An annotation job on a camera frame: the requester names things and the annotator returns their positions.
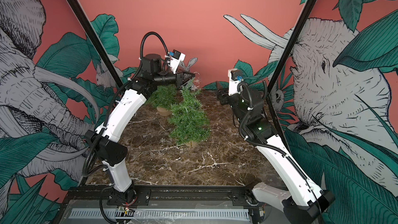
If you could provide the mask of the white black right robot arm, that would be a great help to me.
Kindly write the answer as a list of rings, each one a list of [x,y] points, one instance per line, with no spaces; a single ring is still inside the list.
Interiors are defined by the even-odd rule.
[[[313,224],[335,201],[334,194],[321,189],[288,151],[264,114],[262,93],[239,81],[231,81],[229,88],[220,83],[216,87],[220,104],[228,105],[238,120],[239,135],[270,162],[287,187],[258,183],[250,198],[282,211],[291,224]]]

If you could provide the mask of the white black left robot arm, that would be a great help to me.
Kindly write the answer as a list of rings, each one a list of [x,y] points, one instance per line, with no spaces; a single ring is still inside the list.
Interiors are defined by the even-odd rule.
[[[189,71],[178,70],[185,55],[177,50],[167,50],[164,58],[158,54],[144,55],[144,44],[149,36],[162,39],[156,32],[144,35],[137,71],[115,93],[104,122],[95,131],[87,131],[85,134],[90,148],[83,165],[83,176],[88,177],[95,172],[96,169],[89,170],[89,164],[93,156],[97,156],[102,161],[97,169],[108,171],[114,190],[120,193],[128,192],[133,184],[125,164],[127,148],[118,143],[125,127],[158,86],[174,85],[180,89],[195,77]]]

